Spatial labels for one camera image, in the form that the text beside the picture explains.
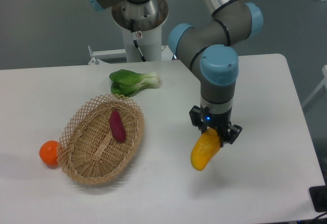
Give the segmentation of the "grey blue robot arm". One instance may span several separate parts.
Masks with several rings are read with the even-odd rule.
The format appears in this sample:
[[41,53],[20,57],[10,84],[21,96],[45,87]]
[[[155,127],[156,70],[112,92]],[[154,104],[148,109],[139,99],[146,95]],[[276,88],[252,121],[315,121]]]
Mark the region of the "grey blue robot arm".
[[[168,17],[166,0],[89,0],[96,10],[111,9],[121,28],[128,62],[161,60],[161,26]],[[212,21],[201,28],[177,25],[168,46],[200,81],[200,106],[190,110],[192,124],[216,131],[220,144],[232,144],[241,127],[230,121],[239,73],[239,58],[232,46],[257,34],[263,15],[253,3],[241,0],[205,0]]]

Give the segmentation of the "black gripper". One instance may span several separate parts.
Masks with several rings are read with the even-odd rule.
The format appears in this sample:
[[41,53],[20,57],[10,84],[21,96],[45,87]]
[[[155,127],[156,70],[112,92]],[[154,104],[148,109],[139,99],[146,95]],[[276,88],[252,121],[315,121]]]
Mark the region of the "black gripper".
[[224,113],[215,114],[207,106],[193,106],[189,111],[191,123],[197,127],[201,133],[204,133],[208,128],[214,129],[220,136],[220,146],[225,144],[233,144],[242,131],[242,127],[236,124],[231,124],[232,108]]

